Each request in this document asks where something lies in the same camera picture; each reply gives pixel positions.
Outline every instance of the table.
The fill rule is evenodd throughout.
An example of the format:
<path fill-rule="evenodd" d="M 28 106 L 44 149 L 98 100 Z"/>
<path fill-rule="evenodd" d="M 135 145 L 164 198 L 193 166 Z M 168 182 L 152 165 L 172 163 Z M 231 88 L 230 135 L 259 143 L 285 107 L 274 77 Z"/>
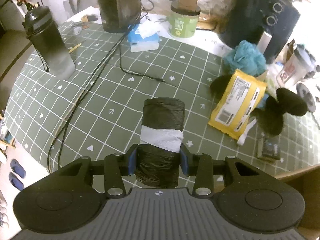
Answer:
<path fill-rule="evenodd" d="M 104 32 L 98 24 L 74 36 L 70 24 L 65 22 L 59 27 L 66 47 L 82 43 L 71 54 L 76 64 L 72 77 L 57 80 L 43 70 L 37 53 L 32 53 L 14 84 L 4 116 L 16 140 L 45 167 L 47 152 L 63 118 L 87 87 L 93 69 L 121 36 Z M 284 130 L 277 137 L 282 160 L 277 163 L 254 157 L 257 139 L 262 136 L 258 126 L 250 130 L 245 144 L 239 147 L 235 140 L 207 125 L 216 106 L 209 85 L 223 74 L 221 57 L 164 37 L 159 50 L 131 53 L 124 42 L 122 53 L 124 68 L 163 77 L 165 83 L 123 73 L 117 52 L 75 112 L 61 165 L 81 156 L 102 160 L 139 143 L 144 100 L 155 97 L 175 97 L 185 102 L 183 143 L 192 153 L 203 152 L 220 160 L 235 155 L 271 175 L 318 163 L 320 136 L 309 113 L 301 118 L 285 115 Z M 52 150 L 53 170 L 57 169 L 59 148 L 57 143 Z M 192 188 L 193 181 L 180 173 L 178 186 Z M 124 178 L 124 183 L 127 189 L 142 186 L 135 176 Z M 95 178 L 93 186 L 102 192 L 103 176 Z"/>

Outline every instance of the yellow wipes package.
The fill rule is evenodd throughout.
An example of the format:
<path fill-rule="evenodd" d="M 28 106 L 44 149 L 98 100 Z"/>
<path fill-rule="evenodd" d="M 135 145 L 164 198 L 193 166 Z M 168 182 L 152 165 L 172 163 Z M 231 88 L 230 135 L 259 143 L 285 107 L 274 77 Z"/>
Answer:
<path fill-rule="evenodd" d="M 238 140 L 247 127 L 250 113 L 262 99 L 266 86 L 266 83 L 237 69 L 213 110 L 209 125 Z"/>

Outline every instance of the ribbed gray rubber pad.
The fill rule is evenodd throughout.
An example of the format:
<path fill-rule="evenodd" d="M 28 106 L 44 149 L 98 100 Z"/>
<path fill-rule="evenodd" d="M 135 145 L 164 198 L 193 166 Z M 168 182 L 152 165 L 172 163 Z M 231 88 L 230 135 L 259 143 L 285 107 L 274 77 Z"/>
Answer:
<path fill-rule="evenodd" d="M 72 232 L 46 235 L 29 230 L 14 240 L 303 240 L 294 229 L 256 234 L 225 221 L 211 201 L 192 197 L 185 188 L 133 188 L 122 199 L 107 201 L 95 220 Z"/>

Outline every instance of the jar lid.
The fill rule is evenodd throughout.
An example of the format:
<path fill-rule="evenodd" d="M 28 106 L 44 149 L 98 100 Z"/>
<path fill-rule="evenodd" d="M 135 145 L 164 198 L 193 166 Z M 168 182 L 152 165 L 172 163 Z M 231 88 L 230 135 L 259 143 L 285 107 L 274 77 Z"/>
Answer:
<path fill-rule="evenodd" d="M 25 16 L 23 26 L 27 36 L 41 30 L 52 22 L 52 14 L 48 6 L 40 6 L 29 11 Z"/>
<path fill-rule="evenodd" d="M 315 66 L 311 62 L 310 55 L 302 45 L 297 45 L 297 48 L 294 50 L 294 54 L 308 72 L 314 70 Z"/>
<path fill-rule="evenodd" d="M 175 13 L 186 15 L 186 16 L 197 16 L 200 14 L 200 11 L 201 11 L 199 6 L 197 6 L 196 11 L 181 9 L 178 7 L 178 1 L 174 1 L 171 3 L 171 10 Z"/>

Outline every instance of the air fryer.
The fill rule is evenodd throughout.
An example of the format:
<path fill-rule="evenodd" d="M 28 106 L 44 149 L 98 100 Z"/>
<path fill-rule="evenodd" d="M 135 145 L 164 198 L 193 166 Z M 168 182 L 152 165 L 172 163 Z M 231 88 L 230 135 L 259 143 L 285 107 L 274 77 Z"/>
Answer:
<path fill-rule="evenodd" d="M 231 48 L 247 40 L 258 44 L 263 32 L 272 35 L 264 57 L 271 64 L 287 43 L 300 14 L 290 0 L 235 0 L 220 39 Z"/>
<path fill-rule="evenodd" d="M 103 29 L 122 33 L 133 24 L 141 13 L 140 0 L 98 0 Z"/>

